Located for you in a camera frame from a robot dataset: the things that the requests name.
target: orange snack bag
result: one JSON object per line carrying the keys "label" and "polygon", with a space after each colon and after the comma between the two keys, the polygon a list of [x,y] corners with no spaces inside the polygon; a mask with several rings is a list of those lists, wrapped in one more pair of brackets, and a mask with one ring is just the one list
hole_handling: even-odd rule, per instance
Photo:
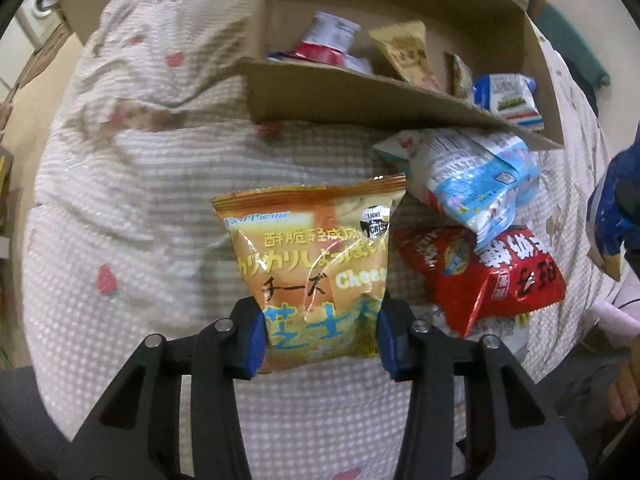
{"label": "orange snack bag", "polygon": [[377,354],[389,217],[403,196],[398,175],[212,201],[264,313],[270,344],[262,371]]}

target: blue gripper pad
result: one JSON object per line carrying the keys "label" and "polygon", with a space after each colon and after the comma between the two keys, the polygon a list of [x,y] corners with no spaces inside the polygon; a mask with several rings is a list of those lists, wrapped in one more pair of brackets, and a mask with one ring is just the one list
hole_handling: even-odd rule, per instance
{"label": "blue gripper pad", "polygon": [[418,373],[419,348],[409,335],[414,321],[408,304],[385,294],[378,314],[376,343],[382,366],[395,381],[412,380]]}
{"label": "blue gripper pad", "polygon": [[378,343],[378,353],[382,361],[382,367],[389,373],[393,380],[398,377],[398,363],[396,362],[396,347],[394,336],[391,332],[386,313],[380,311],[378,314],[378,325],[376,326],[376,342]]}
{"label": "blue gripper pad", "polygon": [[242,298],[231,311],[235,335],[226,345],[226,366],[235,379],[250,380],[262,365],[267,350],[264,315],[253,296]]}
{"label": "blue gripper pad", "polygon": [[254,323],[249,334],[249,351],[246,359],[245,371],[249,377],[254,377],[262,365],[267,351],[267,332],[264,327],[264,316],[254,316]]}

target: red snack bag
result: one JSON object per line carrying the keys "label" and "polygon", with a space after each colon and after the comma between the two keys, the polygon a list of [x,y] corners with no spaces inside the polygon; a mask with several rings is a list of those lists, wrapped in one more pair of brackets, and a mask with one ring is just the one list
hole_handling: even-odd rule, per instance
{"label": "red snack bag", "polygon": [[398,230],[398,250],[425,277],[427,301],[465,336],[476,319],[511,317],[564,300],[566,285],[542,240],[511,226],[474,253],[473,232],[459,227]]}
{"label": "red snack bag", "polygon": [[359,30],[360,25],[357,23],[326,12],[316,12],[313,26],[290,55],[308,61],[344,66],[353,37]]}

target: wall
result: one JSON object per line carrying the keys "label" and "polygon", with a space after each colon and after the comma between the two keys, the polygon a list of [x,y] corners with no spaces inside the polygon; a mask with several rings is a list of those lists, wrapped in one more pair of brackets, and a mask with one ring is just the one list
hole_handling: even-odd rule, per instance
{"label": "wall", "polygon": [[640,120],[640,30],[620,0],[548,0],[582,34],[611,75],[597,93],[600,125],[613,152],[626,148]]}
{"label": "wall", "polygon": [[33,54],[33,45],[16,19],[12,19],[0,39],[0,77],[10,88]]}

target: gingham fabric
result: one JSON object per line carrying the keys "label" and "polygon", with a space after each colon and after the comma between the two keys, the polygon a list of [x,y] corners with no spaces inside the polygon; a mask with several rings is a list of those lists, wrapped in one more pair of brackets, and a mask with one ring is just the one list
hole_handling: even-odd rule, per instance
{"label": "gingham fabric", "polygon": [[[251,0],[113,0],[52,124],[25,236],[24,317],[40,393],[69,438],[147,334],[197,333],[248,295],[212,197],[389,173],[371,149],[387,134],[370,128],[284,123],[272,125],[280,140],[262,140],[235,72],[251,10]],[[564,62],[540,41],[566,148],[536,155],[540,193],[518,222],[552,248],[568,288],[564,302],[532,317],[525,366],[535,380],[575,344],[584,309],[617,290],[587,259],[584,235],[609,153]],[[392,226],[441,221],[405,197]],[[424,302],[421,277],[394,252],[388,287]],[[252,475],[390,478],[409,390],[377,359],[237,382]],[[181,419],[182,469],[192,472],[188,402]]]}

